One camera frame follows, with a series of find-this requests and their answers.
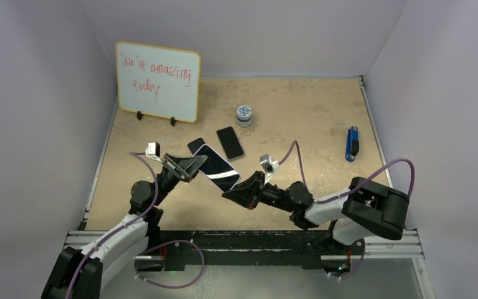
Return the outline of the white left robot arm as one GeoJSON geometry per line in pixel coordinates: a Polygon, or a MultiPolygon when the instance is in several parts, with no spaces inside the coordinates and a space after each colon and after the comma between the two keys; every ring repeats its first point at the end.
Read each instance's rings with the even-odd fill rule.
{"type": "Polygon", "coordinates": [[[131,187],[130,209],[121,222],[87,245],[61,251],[42,291],[42,298],[99,298],[108,282],[138,254],[152,255],[161,247],[158,205],[181,181],[191,182],[207,156],[148,158],[162,165],[152,181],[131,187]]]}

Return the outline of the small black phone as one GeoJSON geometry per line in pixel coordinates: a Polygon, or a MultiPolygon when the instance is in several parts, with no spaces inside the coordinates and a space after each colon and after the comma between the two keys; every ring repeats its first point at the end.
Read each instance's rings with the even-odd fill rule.
{"type": "Polygon", "coordinates": [[[191,155],[193,156],[201,146],[205,144],[205,140],[203,138],[196,138],[190,142],[188,142],[187,147],[191,155]]]}

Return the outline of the phone in pink case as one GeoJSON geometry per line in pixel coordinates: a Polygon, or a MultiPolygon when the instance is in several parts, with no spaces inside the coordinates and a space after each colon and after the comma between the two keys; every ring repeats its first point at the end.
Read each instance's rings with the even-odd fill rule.
{"type": "Polygon", "coordinates": [[[231,126],[217,130],[217,136],[228,160],[241,158],[245,155],[240,140],[231,126]]]}

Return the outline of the orange framed whiteboard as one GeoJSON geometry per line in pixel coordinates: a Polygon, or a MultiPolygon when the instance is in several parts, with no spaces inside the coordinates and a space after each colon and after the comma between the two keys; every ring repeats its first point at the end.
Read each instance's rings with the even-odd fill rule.
{"type": "Polygon", "coordinates": [[[189,50],[119,41],[116,78],[120,109],[194,123],[202,58],[189,50]]]}

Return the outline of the blue black stapler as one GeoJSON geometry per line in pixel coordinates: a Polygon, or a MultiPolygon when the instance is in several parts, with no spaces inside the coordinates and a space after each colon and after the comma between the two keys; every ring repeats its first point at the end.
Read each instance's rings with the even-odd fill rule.
{"type": "Polygon", "coordinates": [[[360,151],[359,143],[359,129],[356,126],[351,126],[347,132],[345,159],[348,162],[353,162],[360,151]]]}

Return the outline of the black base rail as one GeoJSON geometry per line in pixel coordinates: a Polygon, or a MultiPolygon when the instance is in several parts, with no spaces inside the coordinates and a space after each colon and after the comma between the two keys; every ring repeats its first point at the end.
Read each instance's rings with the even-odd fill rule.
{"type": "Polygon", "coordinates": [[[154,234],[139,262],[166,271],[187,265],[295,266],[345,273],[360,258],[363,240],[343,245],[326,230],[165,230],[154,234]]]}

